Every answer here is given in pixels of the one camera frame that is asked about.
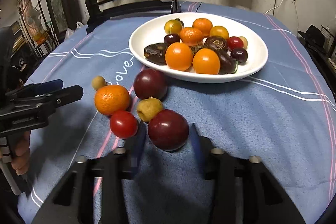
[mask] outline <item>table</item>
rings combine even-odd
[[[195,122],[201,135],[235,157],[259,155],[292,198],[307,224],[313,224],[336,191],[335,100],[304,47],[281,22],[264,14],[225,6],[184,2],[182,11],[213,13],[237,20],[265,41],[269,59],[258,73],[240,81],[197,84],[167,78],[166,109]],[[29,83],[62,79],[81,85],[82,100],[59,109],[46,128],[31,134],[32,191],[21,195],[19,212],[29,224],[53,186],[78,155],[106,155],[122,141],[97,113],[91,80],[102,75],[126,87],[133,98],[135,75],[143,69],[128,48],[131,33],[162,15],[113,18],[86,35],[76,31],[41,64]],[[147,140],[139,174],[124,181],[130,223],[206,223],[212,181],[203,181],[190,143],[179,153],[158,150]],[[99,220],[101,180],[95,187]]]

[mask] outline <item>red cherry tomato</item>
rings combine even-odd
[[[231,50],[234,48],[243,48],[244,42],[239,37],[230,37],[227,41],[227,44]]]
[[[137,133],[138,121],[130,112],[118,110],[111,117],[110,128],[117,137],[127,139]]]

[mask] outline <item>tangerine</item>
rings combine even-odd
[[[193,67],[196,73],[217,75],[221,68],[221,62],[213,50],[203,48],[195,54]]]
[[[210,36],[211,37],[223,37],[224,39],[228,39],[230,37],[228,30],[223,26],[212,27],[210,30]]]
[[[204,37],[208,37],[210,35],[210,30],[213,27],[211,21],[207,18],[198,18],[193,22],[193,28],[199,29]]]
[[[103,115],[112,115],[117,110],[126,110],[131,103],[128,90],[121,85],[107,85],[97,90],[94,104]]]
[[[171,69],[184,71],[191,66],[193,53],[186,44],[176,42],[168,47],[165,59]]]
[[[203,44],[204,35],[201,30],[192,28],[192,27],[185,27],[180,31],[180,37],[183,43],[187,44],[188,46],[196,46]]]

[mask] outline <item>plum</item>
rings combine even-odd
[[[148,124],[148,136],[152,143],[165,151],[182,147],[188,139],[187,120],[175,111],[164,109]]]
[[[133,88],[136,96],[141,99],[153,97],[161,100],[167,93],[167,83],[162,72],[145,69],[134,79]]]

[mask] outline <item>white plate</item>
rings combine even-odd
[[[248,40],[248,59],[245,65],[238,65],[236,73],[231,75],[204,75],[194,73],[192,67],[188,71],[170,69],[168,66],[154,64],[144,57],[144,49],[150,44],[162,43],[166,35],[165,23],[170,19],[180,18],[185,27],[192,27],[197,18],[207,18],[214,26],[224,26],[230,36],[246,37]],[[234,20],[206,13],[179,13],[154,18],[138,27],[129,39],[131,53],[144,65],[160,70],[163,73],[180,80],[197,83],[225,83],[245,78],[261,70],[268,59],[265,42],[250,28]]]

